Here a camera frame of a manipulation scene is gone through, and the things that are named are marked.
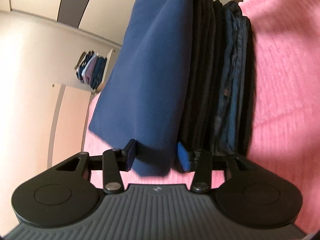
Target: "circular pad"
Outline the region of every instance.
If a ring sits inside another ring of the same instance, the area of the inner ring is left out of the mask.
[[[68,201],[71,190],[64,185],[50,184],[40,187],[35,192],[35,199],[42,205],[56,206]]]
[[[300,191],[269,171],[245,171],[215,191],[220,210],[233,221],[256,228],[293,222],[302,206]]]

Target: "pink blanket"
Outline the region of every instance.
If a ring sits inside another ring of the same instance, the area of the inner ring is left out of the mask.
[[[320,0],[245,0],[240,3],[255,36],[257,100],[248,158],[294,183],[303,194],[296,224],[320,229]],[[97,95],[90,106],[91,120]],[[100,155],[111,147],[87,130],[84,150]],[[190,187],[192,173],[164,178],[122,172],[128,183]],[[212,187],[223,183],[212,172]],[[91,182],[102,187],[102,172]]]

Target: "logo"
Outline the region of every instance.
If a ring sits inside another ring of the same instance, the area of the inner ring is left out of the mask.
[[[153,190],[154,190],[154,191],[156,191],[156,192],[159,192],[161,189],[162,189],[162,188],[161,188],[161,187],[159,187],[159,186],[158,186],[158,187],[154,187],[154,188],[153,188]]]

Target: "folded clothing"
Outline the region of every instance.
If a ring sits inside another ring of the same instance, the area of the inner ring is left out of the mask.
[[[241,111],[239,113],[239,132],[238,132],[238,153],[246,155],[249,149],[249,144],[252,136],[253,129],[253,111],[254,101],[256,97],[256,70],[255,70],[255,56],[254,56],[254,45],[251,22],[247,19],[247,30],[248,30],[248,42],[246,50],[246,62],[244,72],[244,84],[243,86],[243,98]]]
[[[192,0],[136,0],[89,125],[112,147],[138,140],[132,168],[140,176],[166,175],[176,155],[190,71],[192,8]]]
[[[84,83],[84,80],[82,77],[82,71],[85,69],[87,63],[93,57],[93,55],[94,55],[94,51],[93,50],[89,51],[88,54],[85,56],[85,59],[83,60],[83,62],[79,65],[79,67],[76,70],[76,76],[81,81],[81,83]]]
[[[214,57],[212,87],[208,101],[208,117],[206,123],[206,133],[204,135],[203,148],[211,152],[215,151],[214,122],[218,108],[218,97],[220,91],[221,74],[223,69],[224,51],[226,48],[225,20],[223,18],[223,6],[219,0],[213,2],[214,15],[216,20],[216,31],[214,39]]]
[[[215,115],[214,138],[220,152],[237,152],[244,93],[246,48],[250,21],[234,1],[224,5],[226,49]]]
[[[96,55],[96,56],[94,56],[94,58],[91,60],[91,62],[88,63],[89,66],[88,66],[88,69],[87,69],[87,71],[86,71],[86,73],[85,73],[85,75],[84,75],[84,82],[85,82],[86,84],[88,84],[88,85],[91,84],[91,83],[90,83],[90,80],[91,80],[91,77],[92,77],[93,72],[94,72],[94,70],[95,70],[95,66],[96,66],[96,64],[97,64],[98,58],[99,58],[99,57]]]
[[[107,64],[107,58],[99,57],[94,68],[94,72],[90,78],[90,86],[93,90],[96,90],[100,85],[104,73],[104,69]]]
[[[213,0],[193,0],[193,40],[188,90],[178,140],[203,147],[214,75],[215,14]]]
[[[83,71],[82,71],[82,73],[81,73],[82,79],[83,79],[83,81],[84,81],[85,84],[87,84],[87,83],[86,83],[86,79],[85,79],[85,74],[87,73],[87,70],[88,70],[89,66],[91,65],[91,62],[94,61],[94,59],[96,58],[96,56],[97,56],[97,54],[94,53],[93,56],[92,56],[92,57],[90,58],[90,60],[88,61],[88,63],[85,65],[85,67],[84,67],[84,69],[83,69]]]

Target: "stack of folded clothes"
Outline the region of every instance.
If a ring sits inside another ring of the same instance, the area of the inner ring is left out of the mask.
[[[102,82],[107,58],[100,57],[93,50],[81,54],[75,66],[76,76],[81,83],[89,85],[93,90]]]
[[[236,2],[223,6],[218,0],[193,0],[190,75],[178,141],[192,149],[246,154],[253,56],[250,20]]]

